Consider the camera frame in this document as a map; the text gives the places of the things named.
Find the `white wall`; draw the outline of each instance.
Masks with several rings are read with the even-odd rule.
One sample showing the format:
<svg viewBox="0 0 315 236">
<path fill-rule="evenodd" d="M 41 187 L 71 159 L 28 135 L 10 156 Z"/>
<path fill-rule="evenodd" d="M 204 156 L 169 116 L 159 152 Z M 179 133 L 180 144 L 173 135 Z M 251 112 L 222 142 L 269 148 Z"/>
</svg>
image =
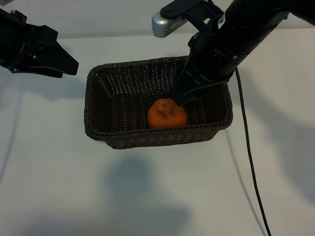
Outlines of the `white wall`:
<svg viewBox="0 0 315 236">
<path fill-rule="evenodd" d="M 15 0 L 4 10 L 19 10 L 28 22 L 48 25 L 63 37 L 135 35 L 151 33 L 151 17 L 172 0 Z M 214 0 L 226 10 L 232 0 Z M 308 23 L 289 16 L 282 28 L 309 27 Z M 186 25 L 178 32 L 194 31 Z"/>
</svg>

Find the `black cable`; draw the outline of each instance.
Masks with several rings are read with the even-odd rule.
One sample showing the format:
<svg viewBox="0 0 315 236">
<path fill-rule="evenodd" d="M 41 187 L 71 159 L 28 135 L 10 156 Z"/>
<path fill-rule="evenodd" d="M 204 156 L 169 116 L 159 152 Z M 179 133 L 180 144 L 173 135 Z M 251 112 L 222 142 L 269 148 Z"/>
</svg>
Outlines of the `black cable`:
<svg viewBox="0 0 315 236">
<path fill-rule="evenodd" d="M 268 223 L 267 223 L 267 219 L 266 219 L 266 216 L 265 216 L 265 211 L 264 211 L 264 208 L 263 208 L 262 203 L 261 203 L 261 199 L 260 199 L 260 195 L 259 195 L 259 191 L 258 191 L 258 187 L 257 187 L 257 182 L 256 182 L 256 175 L 255 175 L 254 164 L 252 162 L 250 136 L 249 136 L 249 133 L 248 133 L 247 119 L 246 119 L 246 114 L 245 114 L 245 106 L 244 106 L 241 78 L 240 78 L 240 74 L 239 74 L 237 68 L 236 68 L 235 72 L 236 72 L 236 78 L 237 78 L 237 83 L 238 83 L 238 90 L 239 90 L 239 93 L 240 93 L 240 100 L 241 100 L 241 107 L 242 107 L 242 114 L 243 114 L 245 135 L 246 135 L 246 143 L 247 143 L 247 151 L 248 151 L 248 156 L 249 156 L 249 159 L 250 159 L 251 170 L 252 170 L 252 180 L 254 182 L 254 187 L 255 187 L 257 200 L 258 200 L 258 203 L 259 203 L 261 215 L 262 215 L 262 218 L 264 220 L 264 224 L 265 224 L 268 236 L 271 236 L 271 232 L 270 232 L 270 229 L 269 229 L 269 226 L 268 226 Z"/>
</svg>

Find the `black robotic arm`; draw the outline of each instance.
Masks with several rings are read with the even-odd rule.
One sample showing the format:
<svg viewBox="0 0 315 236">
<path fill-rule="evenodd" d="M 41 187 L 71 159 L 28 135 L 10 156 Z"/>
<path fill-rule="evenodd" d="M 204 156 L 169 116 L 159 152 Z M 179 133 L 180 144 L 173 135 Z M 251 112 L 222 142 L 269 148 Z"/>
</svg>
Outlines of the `black robotic arm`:
<svg viewBox="0 0 315 236">
<path fill-rule="evenodd" d="M 187 20 L 199 32 L 190 42 L 184 68 L 174 74 L 178 105 L 202 99 L 208 88 L 226 83 L 237 66 L 292 12 L 315 25 L 312 0 L 234 0 L 223 13 L 211 0 L 175 0 L 152 18 L 154 35 L 165 37 Z"/>
<path fill-rule="evenodd" d="M 0 9 L 0 65 L 12 73 L 34 73 L 61 78 L 75 75 L 79 63 L 56 41 L 58 32 L 48 26 L 26 23 L 18 11 Z"/>
</svg>

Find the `basket rim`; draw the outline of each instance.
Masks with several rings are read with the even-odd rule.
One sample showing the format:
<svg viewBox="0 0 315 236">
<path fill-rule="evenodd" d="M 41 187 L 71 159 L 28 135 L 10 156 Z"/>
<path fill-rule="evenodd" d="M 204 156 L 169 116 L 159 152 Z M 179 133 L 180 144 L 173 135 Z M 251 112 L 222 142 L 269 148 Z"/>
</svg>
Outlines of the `basket rim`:
<svg viewBox="0 0 315 236">
<path fill-rule="evenodd" d="M 188 58 L 188 56 L 181 56 L 181 57 L 170 57 L 170 58 L 159 58 L 159 59 L 148 59 L 148 60 L 139 60 L 139 61 L 130 61 L 130 62 L 120 62 L 120 63 L 108 63 L 104 65 L 96 66 L 94 69 L 92 69 L 88 75 L 87 79 L 87 87 L 86 87 L 86 99 L 85 99 L 85 109 L 84 109 L 84 119 L 85 119 L 85 129 L 86 134 L 88 136 L 93 136 L 93 138 L 98 139 L 119 139 L 119 138 L 132 138 L 139 135 L 161 135 L 161 134 L 169 134 L 169 133 L 180 133 L 180 132 L 198 132 L 203 131 L 209 127 L 219 127 L 220 129 L 227 128 L 232 120 L 233 120 L 233 114 L 232 114 L 232 108 L 228 106 L 228 101 L 231 99 L 229 97 L 229 93 L 225 93 L 223 96 L 224 103 L 226 105 L 224 119 L 220 122 L 213 122 L 209 124 L 189 124 L 184 126 L 177 126 L 177 127 L 167 127 L 167 128 L 159 128 L 159 129 L 135 129 L 135 130 L 129 130 L 129 131 L 119 131 L 119 132 L 99 132 L 94 129 L 92 126 L 92 123 L 90 122 L 90 116 L 88 113 L 91 113 L 91 106 L 89 106 L 89 101 L 91 99 L 91 94 L 93 92 L 93 80 L 98 78 L 97 73 L 104 69 L 110 69 L 114 68 L 116 66 L 119 66 L 119 68 L 129 68 L 129 67 L 135 67 L 140 65 L 146 65 L 146 64 L 162 64 L 167 61 L 167 63 L 172 63 L 173 61 L 185 61 Z M 223 85 L 226 85 L 226 83 L 219 85 L 221 87 L 221 90 L 224 92 L 225 89 Z"/>
</svg>

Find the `wicker basket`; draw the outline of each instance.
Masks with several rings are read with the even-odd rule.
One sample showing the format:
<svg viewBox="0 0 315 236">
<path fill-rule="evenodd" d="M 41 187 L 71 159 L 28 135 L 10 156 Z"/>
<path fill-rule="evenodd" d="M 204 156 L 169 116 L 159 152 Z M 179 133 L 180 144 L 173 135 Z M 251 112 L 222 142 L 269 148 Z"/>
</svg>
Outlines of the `wicker basket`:
<svg viewBox="0 0 315 236">
<path fill-rule="evenodd" d="M 201 142 L 226 129 L 233 119 L 227 84 L 212 87 L 203 100 L 184 106 L 186 126 L 149 128 L 149 108 L 157 99 L 170 96 L 172 75 L 186 60 L 161 58 L 94 68 L 86 89 L 86 134 L 124 149 Z"/>
</svg>

